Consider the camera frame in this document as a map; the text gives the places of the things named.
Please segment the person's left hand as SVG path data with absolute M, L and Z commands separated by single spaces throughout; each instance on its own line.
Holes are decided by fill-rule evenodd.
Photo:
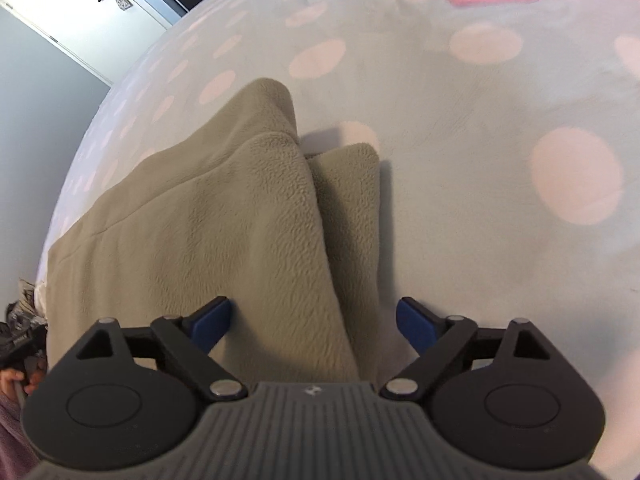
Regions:
M 23 392 L 28 396 L 32 394 L 43 381 L 47 374 L 47 362 L 39 360 L 32 370 L 29 378 L 20 370 L 15 368 L 4 368 L 1 371 L 1 392 L 8 399 L 16 402 L 18 400 L 17 387 L 21 387 Z

